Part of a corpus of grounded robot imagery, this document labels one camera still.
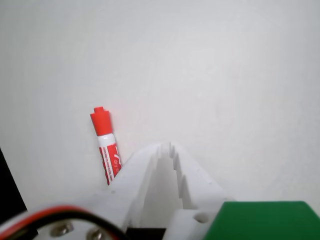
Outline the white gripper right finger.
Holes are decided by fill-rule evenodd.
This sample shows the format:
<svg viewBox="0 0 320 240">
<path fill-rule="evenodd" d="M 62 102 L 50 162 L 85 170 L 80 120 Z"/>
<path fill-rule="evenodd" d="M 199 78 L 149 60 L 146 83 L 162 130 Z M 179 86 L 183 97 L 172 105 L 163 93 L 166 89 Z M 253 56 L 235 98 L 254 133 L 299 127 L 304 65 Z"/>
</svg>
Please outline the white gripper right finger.
<svg viewBox="0 0 320 240">
<path fill-rule="evenodd" d="M 182 208 L 174 212 L 164 240 L 202 240 L 224 202 L 235 199 L 223 189 L 188 152 L 169 143 Z"/>
</svg>

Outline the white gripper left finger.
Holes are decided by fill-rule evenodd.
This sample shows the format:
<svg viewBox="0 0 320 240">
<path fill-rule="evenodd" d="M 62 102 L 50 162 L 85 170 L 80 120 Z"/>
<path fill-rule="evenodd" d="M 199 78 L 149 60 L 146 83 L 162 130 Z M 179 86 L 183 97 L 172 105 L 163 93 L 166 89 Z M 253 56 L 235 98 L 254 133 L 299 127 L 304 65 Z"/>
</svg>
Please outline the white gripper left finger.
<svg viewBox="0 0 320 240">
<path fill-rule="evenodd" d="M 147 199 L 154 186 L 159 160 L 167 155 L 167 143 L 154 143 L 136 152 L 126 161 L 111 184 L 82 200 L 82 206 L 119 228 L 166 228 L 164 210 Z"/>
</svg>

